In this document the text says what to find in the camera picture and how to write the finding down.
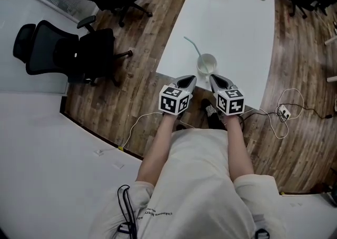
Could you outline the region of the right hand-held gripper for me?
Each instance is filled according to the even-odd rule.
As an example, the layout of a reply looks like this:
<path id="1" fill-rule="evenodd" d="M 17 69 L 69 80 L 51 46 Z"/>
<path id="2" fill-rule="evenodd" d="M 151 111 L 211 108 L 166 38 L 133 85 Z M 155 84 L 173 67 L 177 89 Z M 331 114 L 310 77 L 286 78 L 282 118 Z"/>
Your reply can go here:
<path id="1" fill-rule="evenodd" d="M 245 111 L 243 92 L 230 79 L 224 76 L 211 74 L 209 82 L 216 100 L 216 108 L 225 116 L 241 115 Z"/>

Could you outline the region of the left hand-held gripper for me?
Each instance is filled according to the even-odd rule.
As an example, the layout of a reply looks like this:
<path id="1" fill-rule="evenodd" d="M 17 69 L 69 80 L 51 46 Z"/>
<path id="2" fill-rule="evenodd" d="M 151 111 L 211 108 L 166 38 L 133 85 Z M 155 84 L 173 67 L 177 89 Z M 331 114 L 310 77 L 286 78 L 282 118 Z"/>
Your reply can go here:
<path id="1" fill-rule="evenodd" d="M 158 109 L 166 114 L 181 116 L 193 97 L 196 82 L 195 75 L 185 75 L 176 78 L 169 85 L 164 85 L 160 91 Z"/>

